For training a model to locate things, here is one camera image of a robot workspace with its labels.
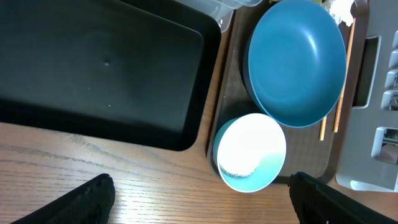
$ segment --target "wooden stick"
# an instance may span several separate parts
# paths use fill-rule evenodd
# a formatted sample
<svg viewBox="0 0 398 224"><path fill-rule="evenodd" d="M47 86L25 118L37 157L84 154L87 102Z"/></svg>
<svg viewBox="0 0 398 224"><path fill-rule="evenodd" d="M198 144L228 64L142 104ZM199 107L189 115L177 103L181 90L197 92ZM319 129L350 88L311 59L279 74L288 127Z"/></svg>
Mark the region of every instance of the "wooden stick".
<svg viewBox="0 0 398 224"><path fill-rule="evenodd" d="M343 98L344 98L344 91L345 91L345 88L346 88L346 79L347 79L349 61L351 59L351 49L353 48L353 39L354 39L353 37L354 37L354 30L355 30L355 22L356 22L356 19L354 18L354 22L353 22L353 25L351 26L351 31L349 33L348 47L347 47L346 77L345 77L345 80L344 80L344 85L343 85L343 89L341 91L340 99L338 100L338 104L337 104L336 116L335 116L335 124L333 126L333 132L334 133L337 133L338 125L340 123L341 108L343 107Z"/></svg>
<svg viewBox="0 0 398 224"><path fill-rule="evenodd" d="M319 140L323 141L323 138L325 137L325 130L326 130L326 120L328 119L328 116L325 116L322 119L322 123L321 123L321 131L319 133Z"/></svg>

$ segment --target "transparent container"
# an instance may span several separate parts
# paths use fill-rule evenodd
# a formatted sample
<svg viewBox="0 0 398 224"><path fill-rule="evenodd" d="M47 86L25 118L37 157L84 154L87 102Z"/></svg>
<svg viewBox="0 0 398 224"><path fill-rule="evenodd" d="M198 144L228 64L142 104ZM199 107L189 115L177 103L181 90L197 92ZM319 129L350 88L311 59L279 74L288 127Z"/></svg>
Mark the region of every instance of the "transparent container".
<svg viewBox="0 0 398 224"><path fill-rule="evenodd" d="M221 31L228 29L235 9L242 6L257 6L262 0L176 0L184 5L204 12L218 21Z"/></svg>

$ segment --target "white tissue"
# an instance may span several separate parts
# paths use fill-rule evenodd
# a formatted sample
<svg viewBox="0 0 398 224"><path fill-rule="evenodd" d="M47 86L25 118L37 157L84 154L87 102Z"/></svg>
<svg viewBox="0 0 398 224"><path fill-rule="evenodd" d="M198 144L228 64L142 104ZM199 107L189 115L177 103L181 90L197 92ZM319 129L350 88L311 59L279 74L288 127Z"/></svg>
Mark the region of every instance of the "white tissue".
<svg viewBox="0 0 398 224"><path fill-rule="evenodd" d="M327 0L322 3L322 7L334 18L337 25L343 21L347 26L351 26L354 22L353 15L351 15L353 3L354 0Z"/></svg>

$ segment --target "wooden surface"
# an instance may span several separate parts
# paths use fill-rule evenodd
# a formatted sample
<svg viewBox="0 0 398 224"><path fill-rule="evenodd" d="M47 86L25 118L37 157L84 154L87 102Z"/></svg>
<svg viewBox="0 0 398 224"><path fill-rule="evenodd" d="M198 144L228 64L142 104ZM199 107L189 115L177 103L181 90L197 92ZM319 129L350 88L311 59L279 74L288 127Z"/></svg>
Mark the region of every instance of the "wooden surface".
<svg viewBox="0 0 398 224"><path fill-rule="evenodd" d="M242 194L210 171L205 149L224 34L198 139L183 152L0 123L0 223L10 223L101 173L115 182L109 223L298 223L286 185ZM331 186L398 220L398 194Z"/></svg>

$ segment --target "large blue bowl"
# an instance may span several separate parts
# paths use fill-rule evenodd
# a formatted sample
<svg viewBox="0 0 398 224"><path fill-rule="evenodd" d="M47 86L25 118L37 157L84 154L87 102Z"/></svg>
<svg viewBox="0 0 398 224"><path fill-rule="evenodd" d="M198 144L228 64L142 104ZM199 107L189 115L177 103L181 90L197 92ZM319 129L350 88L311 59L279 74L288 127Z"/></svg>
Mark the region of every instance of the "large blue bowl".
<svg viewBox="0 0 398 224"><path fill-rule="evenodd" d="M329 13L309 0L285 0L257 24L244 58L251 98L279 123L303 128L335 106L345 81L346 52Z"/></svg>

